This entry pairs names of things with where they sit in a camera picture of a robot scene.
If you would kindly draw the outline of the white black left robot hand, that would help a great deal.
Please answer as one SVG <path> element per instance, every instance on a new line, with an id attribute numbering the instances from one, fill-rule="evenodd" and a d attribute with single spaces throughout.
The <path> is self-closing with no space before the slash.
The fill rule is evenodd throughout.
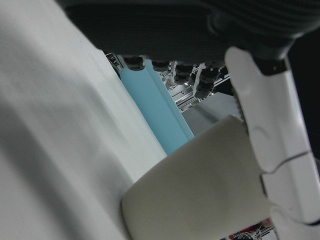
<path id="1" fill-rule="evenodd" d="M 320 237 L 320 178 L 287 54 L 320 26 L 317 0 L 60 0 L 71 22 L 133 70 L 224 63 L 279 239 Z"/>

